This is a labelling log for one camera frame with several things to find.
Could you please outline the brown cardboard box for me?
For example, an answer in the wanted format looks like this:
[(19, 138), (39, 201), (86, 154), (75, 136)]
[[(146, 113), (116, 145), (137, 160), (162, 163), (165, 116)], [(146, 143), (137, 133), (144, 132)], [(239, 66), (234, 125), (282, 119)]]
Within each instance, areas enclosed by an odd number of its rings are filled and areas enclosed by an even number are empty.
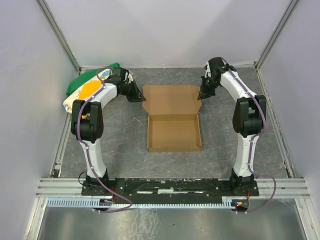
[(202, 137), (196, 85), (143, 86), (148, 113), (147, 148), (150, 153), (199, 152)]

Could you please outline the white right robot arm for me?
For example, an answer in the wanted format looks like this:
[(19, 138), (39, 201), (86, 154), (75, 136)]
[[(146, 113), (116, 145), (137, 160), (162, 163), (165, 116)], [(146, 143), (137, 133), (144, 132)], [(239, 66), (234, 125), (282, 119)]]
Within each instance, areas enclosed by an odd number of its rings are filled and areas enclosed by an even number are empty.
[(233, 189), (252, 186), (255, 147), (259, 135), (266, 127), (266, 98), (250, 90), (237, 70), (224, 63), (222, 58), (207, 61), (204, 69), (197, 99), (215, 96), (216, 88), (223, 87), (235, 101), (232, 126), (237, 134), (237, 153), (229, 178), (230, 185)]

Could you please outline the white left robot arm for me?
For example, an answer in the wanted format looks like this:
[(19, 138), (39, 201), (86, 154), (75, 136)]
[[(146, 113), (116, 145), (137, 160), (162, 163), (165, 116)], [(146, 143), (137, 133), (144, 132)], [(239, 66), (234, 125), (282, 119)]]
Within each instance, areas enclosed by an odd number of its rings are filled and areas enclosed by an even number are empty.
[(90, 79), (82, 85), (79, 97), (72, 103), (71, 133), (83, 149), (87, 166), (84, 185), (108, 184), (108, 170), (101, 151), (103, 108), (118, 95), (126, 96), (130, 103), (146, 100), (133, 76), (126, 70), (124, 76), (110, 75)]

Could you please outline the green yellow white cloth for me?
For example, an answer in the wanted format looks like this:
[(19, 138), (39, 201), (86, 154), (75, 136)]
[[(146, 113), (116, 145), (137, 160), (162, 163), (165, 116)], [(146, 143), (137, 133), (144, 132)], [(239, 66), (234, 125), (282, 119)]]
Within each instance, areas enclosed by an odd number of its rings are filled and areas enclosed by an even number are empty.
[(75, 100), (87, 100), (99, 89), (103, 89), (103, 91), (93, 99), (101, 102), (102, 108), (116, 98), (120, 93), (117, 86), (107, 81), (112, 75), (112, 69), (119, 66), (118, 63), (113, 63), (102, 70), (93, 69), (80, 74), (73, 80), (67, 88), (66, 99), (63, 101), (63, 107), (66, 112), (72, 113)]

